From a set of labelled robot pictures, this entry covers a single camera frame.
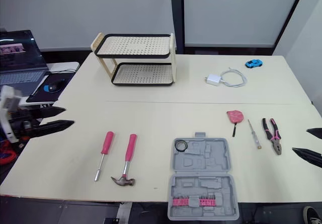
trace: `hammer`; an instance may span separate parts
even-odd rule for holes
[[[132,156],[133,156],[136,137],[137,137],[136,134],[131,134],[130,135],[130,141],[129,141],[129,144],[127,146],[127,150],[126,150],[126,154],[125,154],[125,166],[124,166],[122,177],[119,180],[111,177],[112,180],[116,184],[118,184],[120,186],[134,185],[134,183],[135,183],[135,179],[128,180],[126,178],[126,176],[127,176],[128,168],[129,168],[129,165],[130,165],[130,161],[131,161]]]

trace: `gray tool case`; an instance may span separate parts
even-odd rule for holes
[[[175,143],[185,141],[184,152]],[[237,220],[239,218],[235,184],[230,170],[228,144],[225,138],[206,138],[196,132],[195,138],[176,138],[173,144],[173,169],[169,188],[170,220]],[[215,206],[200,206],[199,198],[215,198]],[[185,206],[173,206],[173,199],[183,199]]]

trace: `laptop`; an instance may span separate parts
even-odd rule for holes
[[[30,30],[0,33],[0,87],[7,85],[32,94],[45,73],[46,62]]]

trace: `mouse pad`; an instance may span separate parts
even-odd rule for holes
[[[55,73],[50,74],[46,80],[38,87],[36,92],[29,96],[26,102],[54,102],[58,100],[59,95],[65,89],[71,78],[74,76],[75,73]],[[58,80],[65,79],[66,85],[61,88],[58,92],[46,92],[44,91],[44,86],[48,85],[52,82],[56,82]]]

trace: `white wall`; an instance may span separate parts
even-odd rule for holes
[[[322,115],[322,0],[300,0],[274,55],[283,55]]]
[[[171,0],[0,0],[0,25],[41,49],[88,48],[97,33],[173,33]]]
[[[185,0],[186,46],[273,47],[295,0]]]

